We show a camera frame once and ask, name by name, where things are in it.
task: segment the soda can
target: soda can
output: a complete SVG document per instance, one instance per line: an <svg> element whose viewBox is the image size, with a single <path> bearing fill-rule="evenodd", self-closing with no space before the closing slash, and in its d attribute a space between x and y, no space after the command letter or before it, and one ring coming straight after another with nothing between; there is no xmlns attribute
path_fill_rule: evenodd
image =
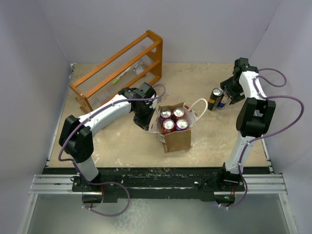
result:
<svg viewBox="0 0 312 234"><path fill-rule="evenodd" d="M171 119L166 119L162 123L162 131L163 131L164 135L174 132L175 131L175 123Z"/></svg>
<svg viewBox="0 0 312 234"><path fill-rule="evenodd" d="M219 104L218 104L218 108L219 109L222 109L226 103L228 103L228 100L229 100L229 95L228 93L224 90L223 91L223 97L221 98Z"/></svg>
<svg viewBox="0 0 312 234"><path fill-rule="evenodd" d="M176 131L183 131L186 130L188 126L188 122L186 119L178 119L177 122L175 122L175 130Z"/></svg>
<svg viewBox="0 0 312 234"><path fill-rule="evenodd" d="M171 119L171 110L168 108L160 110L160 122L162 123L166 119Z"/></svg>
<svg viewBox="0 0 312 234"><path fill-rule="evenodd" d="M214 88L213 91L211 92L210 94L210 98L209 98L209 101L208 101L208 110L210 111L214 111L221 98L222 98L222 95L223 95L223 90L220 89L220 88Z"/></svg>
<svg viewBox="0 0 312 234"><path fill-rule="evenodd" d="M176 122L178 119L184 118L184 114L184 109L182 107L177 107L174 109L172 120Z"/></svg>

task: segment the table top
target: table top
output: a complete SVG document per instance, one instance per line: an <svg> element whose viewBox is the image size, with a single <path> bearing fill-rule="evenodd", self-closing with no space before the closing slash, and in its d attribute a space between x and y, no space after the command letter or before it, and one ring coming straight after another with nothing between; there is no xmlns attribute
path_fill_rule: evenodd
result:
<svg viewBox="0 0 312 234"><path fill-rule="evenodd" d="M72 82L97 65L77 64ZM167 92L160 105L174 105L184 101L190 106L199 98L208 100L211 90L228 79L232 71L233 64L164 63L159 82L166 85ZM134 87L138 87L143 81L144 78L134 84ZM160 94L161 87L157 87L156 91ZM75 97L76 94L69 90L49 167L73 166L69 162L58 161L58 140L66 117L84 114ZM172 153L164 153L157 137L138 128L133 123L134 114L129 113L94 136L92 158L97 167L220 167L230 156L235 144L235 123L243 103L241 101L235 105L226 105L222 110L207 111L192 128L192 148ZM203 108L204 104L198 103L194 110L201 113ZM268 166L262 142L254 145L245 166Z"/></svg>

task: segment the white bag handle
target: white bag handle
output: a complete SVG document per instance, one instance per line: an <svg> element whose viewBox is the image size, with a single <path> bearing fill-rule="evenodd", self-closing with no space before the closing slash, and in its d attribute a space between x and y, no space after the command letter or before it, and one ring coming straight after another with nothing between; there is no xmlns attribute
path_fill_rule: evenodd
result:
<svg viewBox="0 0 312 234"><path fill-rule="evenodd" d="M194 102L192 106L190 106L189 110L191 110L192 107L195 106L199 101L205 102L205 110L203 111L203 113L201 113L201 115L198 117L198 119L190 127L193 127L193 125L196 124L197 121L199 121L199 119L206 113L206 111L208 109L208 102L206 101L206 99L200 98L196 102Z"/></svg>

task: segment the gray floor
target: gray floor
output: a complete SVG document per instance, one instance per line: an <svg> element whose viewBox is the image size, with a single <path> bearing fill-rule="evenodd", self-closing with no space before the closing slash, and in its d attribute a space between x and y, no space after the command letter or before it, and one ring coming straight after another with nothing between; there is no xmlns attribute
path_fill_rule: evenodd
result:
<svg viewBox="0 0 312 234"><path fill-rule="evenodd" d="M126 204L102 204L114 213ZM287 234L278 195L247 195L238 207L218 208L199 200L132 199L118 217L102 217L82 209L80 195L39 195L30 234Z"/></svg>

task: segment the white wall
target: white wall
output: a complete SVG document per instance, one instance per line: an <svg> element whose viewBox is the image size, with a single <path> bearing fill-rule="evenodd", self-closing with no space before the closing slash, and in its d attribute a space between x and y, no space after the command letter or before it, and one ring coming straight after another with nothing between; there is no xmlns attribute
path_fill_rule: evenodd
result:
<svg viewBox="0 0 312 234"><path fill-rule="evenodd" d="M299 231L312 233L312 1L283 0L250 62L258 68L280 69L288 77L284 88L266 86L267 95L289 94L303 100L303 118L292 128L266 140L275 172L285 177ZM269 75L276 83L279 76ZM299 104L277 100L270 132L294 120Z"/></svg>
<svg viewBox="0 0 312 234"><path fill-rule="evenodd" d="M0 0L0 233L15 234L42 172L70 74L36 0Z"/></svg>
<svg viewBox="0 0 312 234"><path fill-rule="evenodd" d="M103 62L150 29L165 62L250 57L280 0L39 0L71 62Z"/></svg>

